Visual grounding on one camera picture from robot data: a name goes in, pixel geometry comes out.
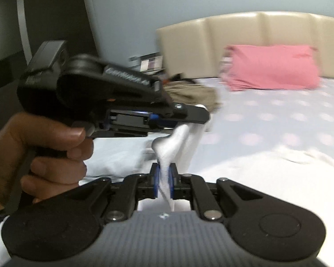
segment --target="beige leather headboard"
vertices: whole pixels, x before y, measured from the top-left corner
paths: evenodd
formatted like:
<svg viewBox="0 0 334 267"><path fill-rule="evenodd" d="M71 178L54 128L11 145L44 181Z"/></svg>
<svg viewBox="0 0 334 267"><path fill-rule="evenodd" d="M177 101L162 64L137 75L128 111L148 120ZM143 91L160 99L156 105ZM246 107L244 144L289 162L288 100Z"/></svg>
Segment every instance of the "beige leather headboard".
<svg viewBox="0 0 334 267"><path fill-rule="evenodd" d="M157 29L169 76L216 77L229 44L307 44L318 49L321 75L334 77L334 18L296 12L248 12L191 20Z"/></svg>

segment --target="gray ribbed surface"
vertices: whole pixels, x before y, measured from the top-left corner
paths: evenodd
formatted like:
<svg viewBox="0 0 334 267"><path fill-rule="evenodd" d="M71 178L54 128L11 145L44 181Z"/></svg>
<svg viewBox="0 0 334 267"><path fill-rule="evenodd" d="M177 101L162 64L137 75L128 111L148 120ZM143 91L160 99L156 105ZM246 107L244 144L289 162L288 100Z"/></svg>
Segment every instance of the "gray ribbed surface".
<svg viewBox="0 0 334 267"><path fill-rule="evenodd" d="M71 259L54 263L18 260L7 266L323 266L315 259L290 264L255 258L231 240L223 225L204 222L194 211L173 212L165 219L160 215L135 212L126 222L108 224L90 248Z"/></svg>

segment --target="pink pillow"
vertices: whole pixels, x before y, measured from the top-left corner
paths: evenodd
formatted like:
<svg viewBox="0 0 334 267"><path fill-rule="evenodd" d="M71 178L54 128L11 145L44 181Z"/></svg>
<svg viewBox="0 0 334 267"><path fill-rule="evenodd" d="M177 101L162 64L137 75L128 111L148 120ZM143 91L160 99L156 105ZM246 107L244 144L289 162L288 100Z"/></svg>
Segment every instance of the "pink pillow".
<svg viewBox="0 0 334 267"><path fill-rule="evenodd" d="M319 70L308 45L231 45L232 67L222 79L232 91L244 89L314 89Z"/></svg>

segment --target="silver screw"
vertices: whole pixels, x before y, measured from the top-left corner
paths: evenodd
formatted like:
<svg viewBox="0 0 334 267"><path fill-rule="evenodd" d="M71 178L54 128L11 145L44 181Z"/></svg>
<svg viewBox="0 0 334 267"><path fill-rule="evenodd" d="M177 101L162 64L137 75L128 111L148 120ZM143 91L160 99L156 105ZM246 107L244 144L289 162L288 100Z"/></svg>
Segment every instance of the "silver screw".
<svg viewBox="0 0 334 267"><path fill-rule="evenodd" d="M110 211L106 217L110 221L120 221L122 218L124 218L124 213L120 211Z"/></svg>
<svg viewBox="0 0 334 267"><path fill-rule="evenodd" d="M206 217L209 220L217 220L222 217L222 213L220 213L218 210L207 210L204 212L204 217Z"/></svg>

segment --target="blue wall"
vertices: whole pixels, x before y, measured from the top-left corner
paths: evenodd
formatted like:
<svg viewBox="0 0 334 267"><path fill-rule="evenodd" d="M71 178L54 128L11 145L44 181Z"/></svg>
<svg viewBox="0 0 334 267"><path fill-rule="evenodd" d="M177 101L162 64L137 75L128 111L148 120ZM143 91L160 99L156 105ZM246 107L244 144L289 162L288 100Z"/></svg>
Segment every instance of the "blue wall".
<svg viewBox="0 0 334 267"><path fill-rule="evenodd" d="M334 0L86 0L100 55L128 65L128 57L158 50L157 28L246 11L297 11L334 17Z"/></svg>

